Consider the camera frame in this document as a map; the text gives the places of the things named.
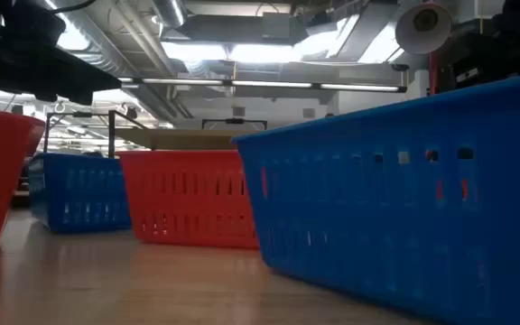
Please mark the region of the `blue plastic slotted basket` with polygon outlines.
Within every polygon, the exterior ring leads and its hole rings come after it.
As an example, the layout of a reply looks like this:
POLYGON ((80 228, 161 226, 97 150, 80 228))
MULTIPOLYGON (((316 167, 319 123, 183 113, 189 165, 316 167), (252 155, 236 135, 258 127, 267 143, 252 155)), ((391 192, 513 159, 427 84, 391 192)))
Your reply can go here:
POLYGON ((456 325, 520 325, 520 77, 235 145, 269 267, 456 325))
POLYGON ((114 158, 39 153, 28 163, 30 208, 55 234, 129 229, 123 170, 114 158))

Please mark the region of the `corrugated silver ventilation duct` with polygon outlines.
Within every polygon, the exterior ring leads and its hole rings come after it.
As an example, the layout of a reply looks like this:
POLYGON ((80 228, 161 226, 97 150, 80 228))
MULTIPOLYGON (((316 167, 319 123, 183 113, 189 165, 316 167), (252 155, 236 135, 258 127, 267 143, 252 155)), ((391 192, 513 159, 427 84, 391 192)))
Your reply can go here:
POLYGON ((156 76, 159 67, 130 31, 133 21, 119 0, 36 0, 66 24, 58 45, 116 77, 156 76))

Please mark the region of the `black metal frame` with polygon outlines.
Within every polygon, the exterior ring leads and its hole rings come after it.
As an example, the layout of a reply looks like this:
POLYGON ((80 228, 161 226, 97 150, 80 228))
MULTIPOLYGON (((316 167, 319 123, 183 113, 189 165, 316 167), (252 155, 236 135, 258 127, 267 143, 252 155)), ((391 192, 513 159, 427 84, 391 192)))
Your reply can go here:
POLYGON ((264 127, 264 130, 268 129, 268 121, 266 120, 250 120, 241 117, 230 117, 225 119, 202 119, 201 129, 205 129, 207 123, 224 123, 226 125, 243 125, 243 124, 260 124, 264 127))
POLYGON ((52 111, 45 115, 42 151, 79 150, 87 145, 106 150, 107 156, 114 158, 118 147, 116 132, 125 129, 148 130, 148 127, 117 110, 106 113, 52 111))

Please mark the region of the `wooden shelf with black legs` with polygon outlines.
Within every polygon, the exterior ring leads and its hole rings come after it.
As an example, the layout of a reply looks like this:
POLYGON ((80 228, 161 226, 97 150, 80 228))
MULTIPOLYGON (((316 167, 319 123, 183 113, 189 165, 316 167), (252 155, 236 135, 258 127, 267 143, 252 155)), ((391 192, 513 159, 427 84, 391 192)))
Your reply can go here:
POLYGON ((118 128, 115 133, 151 150, 229 150, 234 148, 232 138, 251 131, 118 128))

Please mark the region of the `red desk lamp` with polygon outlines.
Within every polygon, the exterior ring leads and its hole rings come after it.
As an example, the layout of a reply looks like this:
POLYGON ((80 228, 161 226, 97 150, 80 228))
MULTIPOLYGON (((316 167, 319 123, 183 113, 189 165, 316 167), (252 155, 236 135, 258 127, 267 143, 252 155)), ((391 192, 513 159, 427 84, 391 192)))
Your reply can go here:
POLYGON ((436 95, 441 49, 450 38, 453 20, 448 0, 399 0, 395 39, 405 52, 428 56, 429 90, 436 95))

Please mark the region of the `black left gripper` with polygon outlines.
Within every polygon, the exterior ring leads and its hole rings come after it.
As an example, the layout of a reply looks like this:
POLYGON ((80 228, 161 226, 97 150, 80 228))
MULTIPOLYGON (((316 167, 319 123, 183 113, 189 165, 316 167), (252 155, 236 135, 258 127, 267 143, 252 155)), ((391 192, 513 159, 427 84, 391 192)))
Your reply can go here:
POLYGON ((0 43, 0 90, 90 105, 95 92, 121 85, 120 79, 84 61, 69 65, 69 54, 56 45, 0 43))

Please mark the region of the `long ceiling tube light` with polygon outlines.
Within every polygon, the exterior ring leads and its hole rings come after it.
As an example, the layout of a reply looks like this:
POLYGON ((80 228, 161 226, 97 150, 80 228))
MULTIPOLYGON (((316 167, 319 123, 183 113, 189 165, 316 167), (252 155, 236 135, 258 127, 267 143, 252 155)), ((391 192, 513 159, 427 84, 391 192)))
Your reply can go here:
POLYGON ((252 87, 252 88, 294 88, 310 90, 333 90, 352 92, 405 93, 406 86, 387 86, 373 84, 340 84, 294 81, 264 81, 247 79, 162 79, 162 78, 119 78, 122 84, 133 85, 170 85, 170 86, 203 86, 203 87, 252 87))

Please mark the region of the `round silver ventilation duct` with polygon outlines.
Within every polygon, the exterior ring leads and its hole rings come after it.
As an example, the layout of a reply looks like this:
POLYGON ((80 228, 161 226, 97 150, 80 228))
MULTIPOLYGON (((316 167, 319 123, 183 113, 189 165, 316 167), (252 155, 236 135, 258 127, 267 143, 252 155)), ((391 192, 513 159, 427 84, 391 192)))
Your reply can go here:
POLYGON ((170 28, 178 28, 185 24, 188 9, 185 0, 152 0, 153 9, 160 21, 170 28))

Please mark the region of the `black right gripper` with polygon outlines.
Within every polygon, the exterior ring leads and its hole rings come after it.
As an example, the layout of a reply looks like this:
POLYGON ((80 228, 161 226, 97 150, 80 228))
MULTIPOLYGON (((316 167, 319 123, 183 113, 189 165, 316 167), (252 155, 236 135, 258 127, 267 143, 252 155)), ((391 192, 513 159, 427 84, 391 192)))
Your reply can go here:
POLYGON ((455 89, 520 76, 520 37, 470 33, 460 44, 466 53, 451 64, 455 89))

